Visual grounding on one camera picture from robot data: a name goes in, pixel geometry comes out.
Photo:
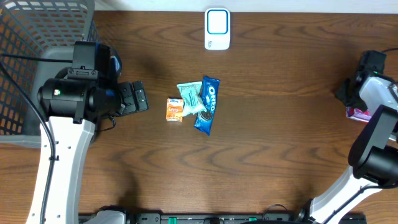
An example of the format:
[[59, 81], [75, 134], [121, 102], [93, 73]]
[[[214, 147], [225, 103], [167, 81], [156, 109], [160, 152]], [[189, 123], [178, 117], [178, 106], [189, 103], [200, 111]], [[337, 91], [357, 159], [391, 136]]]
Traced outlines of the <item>red purple liner packet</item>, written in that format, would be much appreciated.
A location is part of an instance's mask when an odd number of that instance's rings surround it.
[[346, 117], [355, 121], [368, 123], [371, 119], [371, 114], [368, 110], [361, 111], [357, 108], [346, 107]]

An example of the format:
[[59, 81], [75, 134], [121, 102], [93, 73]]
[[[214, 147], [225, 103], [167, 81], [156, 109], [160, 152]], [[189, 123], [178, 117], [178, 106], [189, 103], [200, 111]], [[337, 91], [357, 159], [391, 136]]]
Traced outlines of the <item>orange snack packet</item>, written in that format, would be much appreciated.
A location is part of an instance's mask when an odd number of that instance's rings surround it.
[[177, 98], [167, 99], [166, 108], [166, 120], [167, 121], [183, 121], [183, 100]]

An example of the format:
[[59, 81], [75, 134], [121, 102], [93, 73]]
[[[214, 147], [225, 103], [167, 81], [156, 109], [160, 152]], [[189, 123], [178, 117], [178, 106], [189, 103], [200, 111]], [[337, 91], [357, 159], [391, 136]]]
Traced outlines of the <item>mint green wipes packet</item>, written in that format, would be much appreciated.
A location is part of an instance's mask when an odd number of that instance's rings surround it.
[[183, 99], [183, 117], [206, 110], [200, 97], [201, 87], [202, 82], [180, 83], [177, 85]]

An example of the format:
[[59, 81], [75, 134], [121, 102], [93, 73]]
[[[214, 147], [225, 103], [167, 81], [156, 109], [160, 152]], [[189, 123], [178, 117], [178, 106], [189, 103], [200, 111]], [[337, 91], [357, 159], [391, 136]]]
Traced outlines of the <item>blue oreo cookie pack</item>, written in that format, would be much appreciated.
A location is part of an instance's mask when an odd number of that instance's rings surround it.
[[211, 127], [218, 103], [219, 85], [219, 79], [203, 77], [201, 99], [205, 105], [205, 111], [197, 114], [194, 127], [208, 136], [211, 134]]

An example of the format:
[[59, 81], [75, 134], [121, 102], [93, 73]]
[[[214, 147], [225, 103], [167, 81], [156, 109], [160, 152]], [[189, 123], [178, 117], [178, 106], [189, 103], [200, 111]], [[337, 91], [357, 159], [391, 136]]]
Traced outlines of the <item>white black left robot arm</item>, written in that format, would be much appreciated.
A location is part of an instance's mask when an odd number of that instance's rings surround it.
[[69, 65], [39, 89], [41, 150], [28, 223], [78, 223], [81, 179], [88, 148], [104, 118], [149, 108], [141, 81], [119, 83], [117, 51], [77, 41]]

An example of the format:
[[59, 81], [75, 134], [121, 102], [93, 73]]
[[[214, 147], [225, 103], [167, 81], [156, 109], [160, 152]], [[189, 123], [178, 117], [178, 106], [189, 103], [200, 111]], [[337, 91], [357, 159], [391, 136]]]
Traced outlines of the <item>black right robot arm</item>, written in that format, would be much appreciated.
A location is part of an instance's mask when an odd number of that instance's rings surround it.
[[355, 74], [335, 96], [347, 108], [369, 112], [370, 119], [351, 146], [348, 167], [323, 194], [301, 209], [300, 223], [339, 223], [367, 197], [397, 188], [397, 81], [384, 74], [386, 51], [361, 54]]

